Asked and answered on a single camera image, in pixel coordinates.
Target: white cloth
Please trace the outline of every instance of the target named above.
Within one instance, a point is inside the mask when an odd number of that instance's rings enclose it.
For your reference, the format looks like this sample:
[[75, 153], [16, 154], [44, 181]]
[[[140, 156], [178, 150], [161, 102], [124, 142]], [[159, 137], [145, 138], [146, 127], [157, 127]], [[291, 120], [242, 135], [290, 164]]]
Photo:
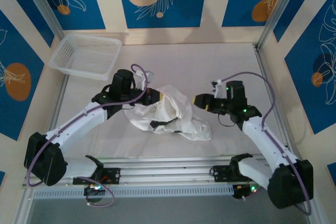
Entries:
[[[136, 104], [134, 109], [124, 110], [125, 116], [134, 126], [158, 134], [179, 132], [190, 140], [211, 140], [210, 125], [193, 114], [192, 106], [185, 95], [171, 85], [157, 90], [164, 94], [160, 102], [149, 106]], [[156, 128], [150, 125], [152, 121], [168, 122], [173, 119], [176, 120]]]

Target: white table surface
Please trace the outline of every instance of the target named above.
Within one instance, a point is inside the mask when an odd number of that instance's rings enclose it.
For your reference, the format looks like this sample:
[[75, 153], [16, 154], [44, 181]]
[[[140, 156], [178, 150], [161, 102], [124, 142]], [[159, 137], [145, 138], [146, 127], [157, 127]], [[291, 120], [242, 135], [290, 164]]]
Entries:
[[[211, 93], [211, 81], [223, 79], [241, 71], [260, 73], [252, 44], [190, 44], [123, 46], [113, 74], [121, 68], [130, 69], [132, 63], [152, 71], [150, 84], [158, 88], [166, 84], [177, 87], [190, 101], [195, 95]], [[254, 76], [242, 75], [248, 104], [262, 114], [270, 107], [264, 82]], [[110, 81], [98, 81], [71, 76], [67, 83], [57, 125], [68, 121], [81, 111], [95, 94]], [[92, 155], [94, 157], [189, 157], [259, 154], [256, 145], [238, 127], [223, 127], [217, 115], [193, 105], [193, 111], [212, 128], [211, 141], [190, 141], [179, 134], [155, 134], [133, 126], [120, 111], [105, 123], [91, 130], [74, 144], [65, 156]], [[222, 123], [231, 124], [228, 116]], [[280, 138], [280, 131], [272, 112], [267, 124]]]

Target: white plastic basket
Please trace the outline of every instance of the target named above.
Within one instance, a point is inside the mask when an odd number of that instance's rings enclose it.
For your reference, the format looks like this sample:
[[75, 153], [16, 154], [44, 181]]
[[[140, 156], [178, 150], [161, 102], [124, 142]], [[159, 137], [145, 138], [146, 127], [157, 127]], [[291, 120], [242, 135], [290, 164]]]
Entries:
[[120, 48], [118, 39], [67, 34], [51, 55], [49, 66], [65, 74], [107, 81]]

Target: cable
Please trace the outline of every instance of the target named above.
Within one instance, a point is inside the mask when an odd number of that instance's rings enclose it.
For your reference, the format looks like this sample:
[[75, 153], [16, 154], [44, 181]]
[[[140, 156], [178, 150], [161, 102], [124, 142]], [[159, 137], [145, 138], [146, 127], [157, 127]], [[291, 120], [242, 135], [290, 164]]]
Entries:
[[220, 119], [219, 119], [219, 116], [220, 116], [220, 114], [218, 114], [218, 122], [219, 122], [219, 124], [220, 124], [221, 126], [225, 126], [225, 127], [233, 127], [233, 126], [236, 125], [236, 124], [233, 124], [233, 125], [226, 125], [226, 124], [221, 123], [221, 121], [220, 121]]
[[112, 190], [110, 188], [108, 188], [107, 186], [105, 186], [103, 183], [101, 183], [99, 181], [96, 181], [96, 180], [94, 180], [92, 178], [87, 178], [87, 177], [78, 177], [78, 178], [86, 180], [88, 182], [95, 183], [97, 185], [100, 185], [101, 187], [103, 187], [106, 191], [108, 191], [112, 195], [111, 202], [109, 202], [109, 203], [107, 203], [105, 205], [96, 205], [96, 204], [92, 204], [92, 203], [89, 202], [89, 199], [88, 199], [89, 195], [87, 194], [85, 200], [86, 200], [88, 206], [102, 208], [102, 207], [109, 207], [109, 206], [111, 206], [114, 203], [115, 197], [114, 197], [114, 194], [113, 194]]
[[[249, 72], [249, 71], [244, 71], [244, 72], [239, 72], [239, 73], [236, 73], [228, 78], [225, 78], [225, 79], [222, 79], [222, 82], [224, 81], [227, 81], [233, 77], [236, 77], [236, 76], [240, 76], [241, 74], [252, 74], [254, 76], [258, 76], [260, 78], [263, 79], [263, 81], [269, 86], [269, 89], [271, 91], [271, 95], [272, 95], [272, 103], [271, 103], [271, 107], [269, 108], [269, 110], [265, 113], [264, 117], [262, 118], [262, 121], [261, 121], [261, 127], [262, 129], [264, 130], [265, 134], [269, 137], [269, 139], [275, 144], [275, 146], [279, 149], [280, 153], [281, 154], [285, 154], [285, 151], [281, 148], [281, 146], [278, 144], [278, 142], [271, 136], [271, 134], [266, 130], [264, 129], [265, 127], [265, 120], [266, 120], [266, 117], [270, 114], [270, 112], [273, 110], [274, 106], [275, 106], [275, 91], [271, 85], [271, 83], [267, 80], [267, 78], [261, 76], [260, 74], [257, 74], [257, 73], [253, 73], [253, 72]], [[300, 187], [302, 189], [302, 192], [303, 192], [303, 195], [304, 195], [304, 199], [306, 200], [307, 202], [307, 205], [308, 205], [308, 211], [304, 211], [302, 208], [300, 208], [299, 206], [295, 205], [303, 214], [305, 215], [311, 215], [311, 204], [310, 204], [310, 199], [309, 199], [309, 196], [308, 196], [308, 192], [307, 192], [307, 189], [302, 181], [302, 178], [298, 172], [298, 170], [296, 169], [295, 165], [293, 164], [293, 162], [290, 160], [290, 158], [285, 154], [283, 155], [283, 157], [287, 160], [287, 162], [289, 163], [289, 165], [291, 166], [291, 168], [293, 169], [294, 173], [295, 173], [295, 176], [300, 184]]]
[[[100, 108], [104, 108], [104, 107], [107, 107], [107, 106], [116, 106], [116, 105], [124, 105], [124, 104], [129, 104], [129, 103], [134, 103], [134, 102], [136, 102], [138, 99], [140, 99], [145, 93], [146, 93], [146, 91], [147, 91], [147, 85], [148, 85], [148, 78], [147, 78], [147, 75], [146, 75], [146, 72], [145, 72], [145, 70], [141, 67], [141, 66], [139, 66], [138, 64], [132, 64], [131, 65], [131, 69], [132, 69], [132, 71], [133, 72], [135, 72], [135, 69], [134, 69], [134, 67], [137, 67], [137, 68], [139, 68], [142, 72], [143, 72], [143, 74], [144, 74], [144, 77], [145, 77], [145, 87], [144, 87], [144, 89], [143, 89], [143, 91], [141, 92], [141, 94], [138, 96], [138, 97], [136, 97], [136, 98], [134, 98], [134, 99], [132, 99], [132, 100], [130, 100], [130, 101], [126, 101], [126, 102], [111, 102], [111, 103], [106, 103], [106, 104], [102, 104], [102, 105], [99, 105], [99, 106], [96, 106], [96, 107], [94, 107], [94, 108], [92, 108], [92, 109], [90, 109], [90, 110], [88, 110], [87, 111], [87, 114], [88, 113], [91, 113], [92, 111], [95, 111], [95, 110], [97, 110], [97, 109], [100, 109]], [[84, 113], [82, 113], [82, 114], [80, 114], [79, 116], [77, 116], [76, 118], [74, 118], [73, 120], [71, 120], [69, 123], [67, 123], [63, 128], [61, 128], [55, 135], [53, 135], [42, 147], [41, 147], [41, 149], [36, 153], [36, 155], [34, 156], [34, 158], [33, 158], [33, 160], [32, 160], [32, 162], [31, 162], [31, 164], [30, 164], [30, 166], [29, 166], [29, 168], [28, 168], [28, 170], [27, 170], [27, 174], [26, 174], [26, 185], [27, 186], [29, 186], [29, 187], [36, 187], [36, 186], [38, 186], [38, 185], [40, 185], [40, 184], [42, 184], [43, 183], [43, 181], [40, 181], [40, 182], [38, 182], [38, 183], [36, 183], [36, 184], [31, 184], [30, 183], [30, 176], [31, 176], [31, 171], [33, 170], [33, 167], [34, 167], [34, 165], [36, 164], [36, 162], [37, 162], [37, 160], [38, 160], [38, 158], [40, 157], [40, 155], [42, 154], [42, 152], [46, 149], [46, 147], [59, 135], [59, 134], [61, 134], [64, 130], [66, 130], [68, 127], [70, 127], [71, 125], [73, 125], [75, 122], [77, 122], [78, 120], [80, 120], [83, 116], [85, 116], [85, 115], [87, 115], [87, 114], [84, 114]], [[93, 179], [91, 179], [91, 178], [86, 178], [86, 177], [80, 177], [81, 179], [84, 179], [84, 180], [87, 180], [87, 181], [90, 181], [90, 182], [93, 182], [93, 183], [96, 183], [96, 184], [98, 184], [98, 185], [102, 185], [100, 182], [98, 182], [98, 181], [95, 181], [95, 180], [93, 180]]]

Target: gray floor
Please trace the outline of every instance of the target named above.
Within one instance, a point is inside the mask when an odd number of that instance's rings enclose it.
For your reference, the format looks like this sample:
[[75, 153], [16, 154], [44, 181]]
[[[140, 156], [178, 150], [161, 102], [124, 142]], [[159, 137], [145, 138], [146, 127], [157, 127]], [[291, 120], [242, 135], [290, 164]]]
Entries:
[[261, 190], [245, 202], [232, 196], [117, 198], [108, 208], [82, 199], [34, 200], [29, 224], [309, 223], [296, 208], [276, 209]]

